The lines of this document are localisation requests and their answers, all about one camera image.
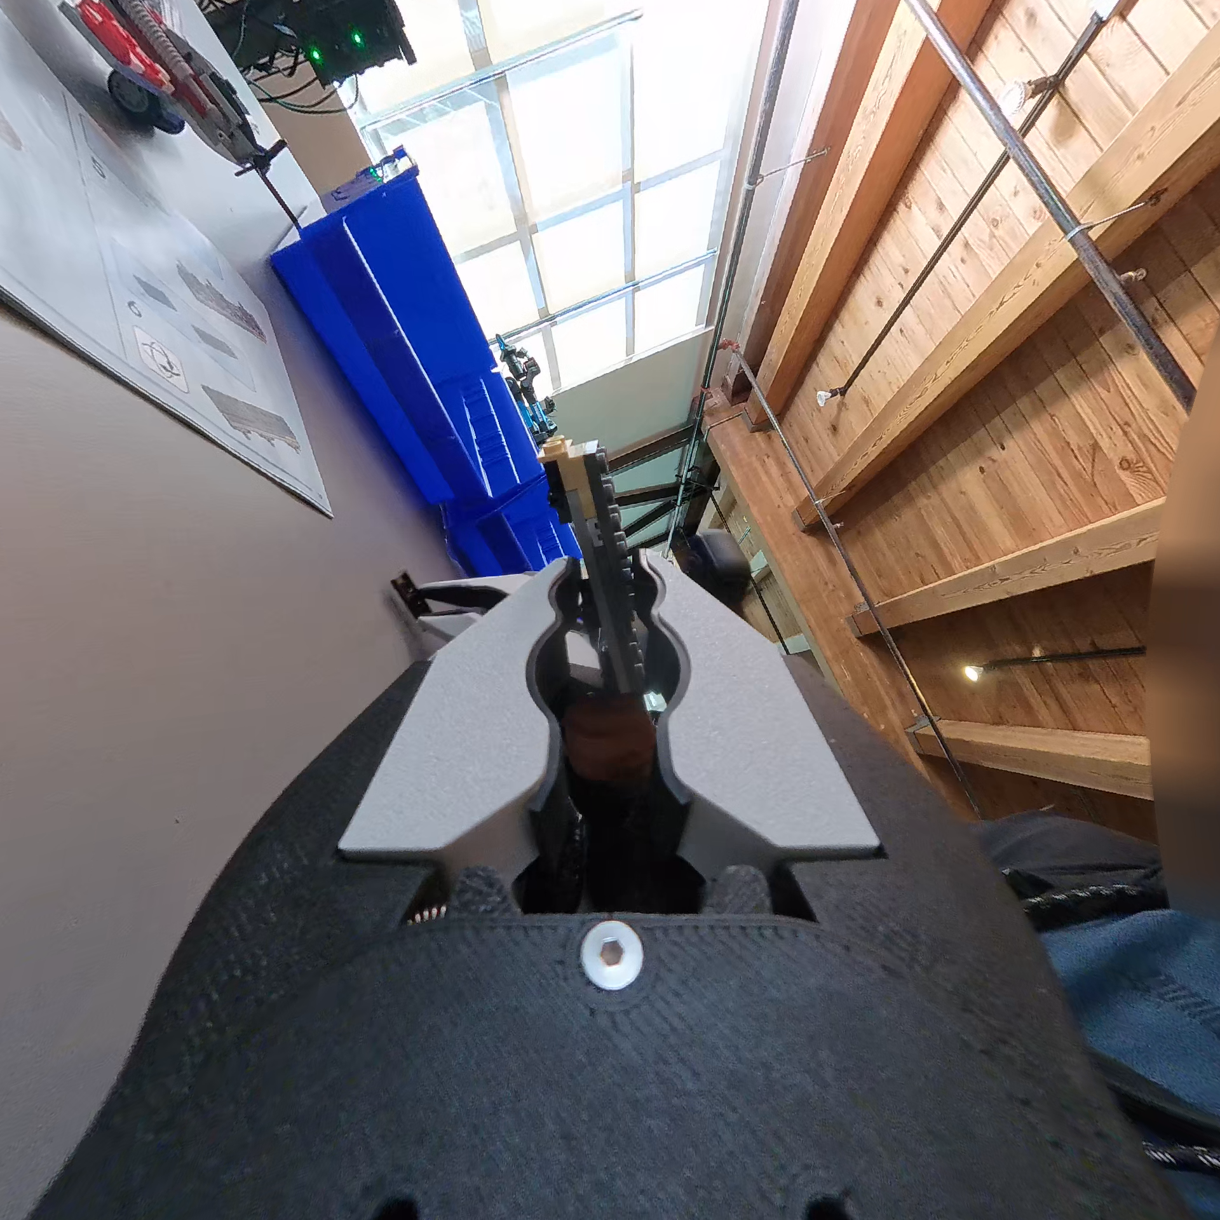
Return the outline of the red toy brick vehicle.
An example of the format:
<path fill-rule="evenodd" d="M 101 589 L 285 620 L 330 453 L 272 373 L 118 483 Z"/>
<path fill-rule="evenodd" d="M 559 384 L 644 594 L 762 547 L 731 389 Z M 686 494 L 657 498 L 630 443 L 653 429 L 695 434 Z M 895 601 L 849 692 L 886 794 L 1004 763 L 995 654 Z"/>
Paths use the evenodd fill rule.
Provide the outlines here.
<path fill-rule="evenodd" d="M 58 13 L 109 66 L 107 91 L 134 124 L 178 137 L 268 182 L 285 142 L 259 142 L 234 84 L 167 20 L 160 2 L 60 2 Z"/>

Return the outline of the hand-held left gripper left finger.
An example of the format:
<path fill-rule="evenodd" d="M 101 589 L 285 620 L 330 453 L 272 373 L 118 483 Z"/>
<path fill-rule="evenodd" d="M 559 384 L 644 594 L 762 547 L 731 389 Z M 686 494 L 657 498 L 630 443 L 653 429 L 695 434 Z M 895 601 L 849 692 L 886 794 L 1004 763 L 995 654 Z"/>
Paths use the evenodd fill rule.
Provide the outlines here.
<path fill-rule="evenodd" d="M 570 674 L 577 560 L 552 561 L 430 659 L 405 719 L 339 837 L 339 856 L 488 866 L 515 881 L 541 854 L 530 816 L 559 777 L 548 708 Z"/>

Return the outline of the metal conduit pipe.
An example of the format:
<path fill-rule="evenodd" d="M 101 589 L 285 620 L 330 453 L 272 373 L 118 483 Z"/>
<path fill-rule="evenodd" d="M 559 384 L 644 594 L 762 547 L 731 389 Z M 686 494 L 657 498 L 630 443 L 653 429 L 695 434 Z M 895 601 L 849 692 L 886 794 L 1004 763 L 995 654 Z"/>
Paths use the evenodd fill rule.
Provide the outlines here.
<path fill-rule="evenodd" d="M 1085 269 L 1089 280 L 1093 280 L 1093 284 L 1098 287 L 1113 313 L 1120 316 L 1122 324 L 1133 334 L 1142 353 L 1149 358 L 1158 376 L 1167 384 L 1173 398 L 1185 413 L 1191 413 L 1196 398 L 1196 387 L 1191 384 L 1189 376 L 1151 327 L 1138 305 L 1129 298 L 1118 275 L 1096 249 L 1089 235 L 1091 227 L 1075 216 L 1067 200 L 1055 187 L 1053 180 L 1044 173 L 1044 167 L 1029 151 L 1026 140 L 1002 113 L 998 102 L 984 88 L 967 57 L 957 48 L 929 2 L 908 2 L 908 8 L 913 11 L 913 17 L 922 26 L 929 44 L 937 49 L 944 66 L 951 71 L 953 79 L 958 82 L 975 108 L 984 115 L 1007 160 L 1018 167 L 1020 175 L 1027 180 L 1029 187 L 1042 202 L 1049 218 L 1075 251 L 1076 262 Z"/>

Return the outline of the blue plastic bin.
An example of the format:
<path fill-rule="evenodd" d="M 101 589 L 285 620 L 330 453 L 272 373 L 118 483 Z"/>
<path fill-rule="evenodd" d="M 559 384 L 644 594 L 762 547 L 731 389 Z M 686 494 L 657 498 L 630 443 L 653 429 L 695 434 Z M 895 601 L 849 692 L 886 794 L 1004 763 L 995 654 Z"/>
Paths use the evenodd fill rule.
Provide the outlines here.
<path fill-rule="evenodd" d="M 470 578 L 541 572 L 561 558 L 581 558 L 573 531 L 548 503 L 544 480 L 494 500 L 441 505 L 450 558 Z"/>
<path fill-rule="evenodd" d="M 268 262 L 423 500 L 483 505 L 543 482 L 408 153 L 325 204 Z"/>

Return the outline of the person's blue garment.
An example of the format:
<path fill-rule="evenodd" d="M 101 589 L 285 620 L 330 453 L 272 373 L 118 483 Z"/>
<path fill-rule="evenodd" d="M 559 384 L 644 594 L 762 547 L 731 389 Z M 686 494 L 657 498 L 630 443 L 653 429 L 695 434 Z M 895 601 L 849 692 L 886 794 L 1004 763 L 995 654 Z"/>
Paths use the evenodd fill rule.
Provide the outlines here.
<path fill-rule="evenodd" d="M 1153 1166 L 1194 1219 L 1216 1219 L 1218 923 L 1164 908 L 1040 937 Z"/>

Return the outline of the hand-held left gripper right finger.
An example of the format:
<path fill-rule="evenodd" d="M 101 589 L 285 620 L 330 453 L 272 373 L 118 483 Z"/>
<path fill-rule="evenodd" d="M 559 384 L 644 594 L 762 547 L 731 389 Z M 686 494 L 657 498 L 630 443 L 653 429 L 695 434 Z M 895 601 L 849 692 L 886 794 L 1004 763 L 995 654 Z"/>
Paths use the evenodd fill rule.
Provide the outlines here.
<path fill-rule="evenodd" d="M 679 856 L 699 874 L 868 859 L 878 836 L 780 652 L 664 558 L 648 645 L 666 707 L 661 776 L 684 810 Z"/>

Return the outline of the person's dark jacket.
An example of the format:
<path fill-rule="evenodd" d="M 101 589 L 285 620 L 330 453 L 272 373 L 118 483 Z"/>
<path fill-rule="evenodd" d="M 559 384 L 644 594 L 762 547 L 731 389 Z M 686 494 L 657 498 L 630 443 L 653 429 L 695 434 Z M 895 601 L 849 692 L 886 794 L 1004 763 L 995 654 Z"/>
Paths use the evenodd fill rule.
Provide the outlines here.
<path fill-rule="evenodd" d="M 1158 848 L 1053 812 L 978 823 L 977 843 L 1036 932 L 1165 910 Z"/>

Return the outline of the black electronics with green lights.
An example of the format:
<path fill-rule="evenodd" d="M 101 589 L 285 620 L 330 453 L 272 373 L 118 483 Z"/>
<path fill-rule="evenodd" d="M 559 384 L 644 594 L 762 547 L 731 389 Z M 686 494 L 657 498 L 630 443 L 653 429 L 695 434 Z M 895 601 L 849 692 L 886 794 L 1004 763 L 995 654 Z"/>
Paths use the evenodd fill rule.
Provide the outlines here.
<path fill-rule="evenodd" d="M 343 115 L 357 79 L 417 64 L 397 2 L 198 2 L 259 102 L 294 115 Z"/>

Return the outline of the large window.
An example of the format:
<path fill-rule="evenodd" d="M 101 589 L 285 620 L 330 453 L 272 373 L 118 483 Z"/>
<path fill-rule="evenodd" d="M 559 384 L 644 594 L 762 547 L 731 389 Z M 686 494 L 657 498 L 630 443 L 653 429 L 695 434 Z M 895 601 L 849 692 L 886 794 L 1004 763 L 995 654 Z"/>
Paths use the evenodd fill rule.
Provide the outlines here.
<path fill-rule="evenodd" d="M 541 365 L 559 431 L 679 425 L 731 242 L 766 2 L 399 2 L 417 62 L 341 89 L 405 148 L 490 344 Z"/>

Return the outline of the black teal robot device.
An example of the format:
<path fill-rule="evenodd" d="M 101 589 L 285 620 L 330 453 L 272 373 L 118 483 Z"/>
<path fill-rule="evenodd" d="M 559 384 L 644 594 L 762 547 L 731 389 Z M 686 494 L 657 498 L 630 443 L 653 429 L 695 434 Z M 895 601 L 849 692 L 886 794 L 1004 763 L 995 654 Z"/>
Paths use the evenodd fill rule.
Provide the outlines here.
<path fill-rule="evenodd" d="M 555 434 L 555 403 L 550 396 L 537 394 L 535 382 L 541 376 L 541 365 L 523 347 L 510 344 L 495 334 L 497 358 L 505 367 L 505 384 L 512 402 L 521 414 L 524 427 L 537 449 L 543 449 Z"/>

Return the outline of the person's right hand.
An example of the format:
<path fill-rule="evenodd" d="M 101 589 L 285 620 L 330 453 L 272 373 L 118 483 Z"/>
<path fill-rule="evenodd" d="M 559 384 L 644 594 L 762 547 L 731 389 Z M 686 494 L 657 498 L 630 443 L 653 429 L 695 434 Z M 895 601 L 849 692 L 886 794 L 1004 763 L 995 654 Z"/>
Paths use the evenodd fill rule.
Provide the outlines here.
<path fill-rule="evenodd" d="M 564 710 L 561 732 L 579 779 L 632 794 L 648 788 L 657 730 L 641 694 L 579 698 Z"/>

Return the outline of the grey toy brick assembly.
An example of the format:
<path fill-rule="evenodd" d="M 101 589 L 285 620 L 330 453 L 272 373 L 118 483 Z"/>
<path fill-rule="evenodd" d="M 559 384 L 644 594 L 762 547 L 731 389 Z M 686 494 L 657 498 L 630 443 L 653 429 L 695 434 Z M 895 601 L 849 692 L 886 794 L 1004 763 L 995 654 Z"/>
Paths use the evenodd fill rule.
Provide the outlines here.
<path fill-rule="evenodd" d="M 597 442 L 552 436 L 539 451 L 548 503 L 577 541 L 586 592 L 584 625 L 615 694 L 642 696 L 646 659 L 637 638 L 633 558 L 608 456 Z"/>

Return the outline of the instruction booklet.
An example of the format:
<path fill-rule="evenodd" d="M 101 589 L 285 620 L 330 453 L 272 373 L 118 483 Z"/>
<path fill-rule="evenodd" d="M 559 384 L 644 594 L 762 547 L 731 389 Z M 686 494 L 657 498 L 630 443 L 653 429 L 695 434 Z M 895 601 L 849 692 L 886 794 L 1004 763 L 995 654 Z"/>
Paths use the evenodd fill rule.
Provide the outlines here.
<path fill-rule="evenodd" d="M 261 300 L 2 17 L 2 298 L 330 514 Z"/>

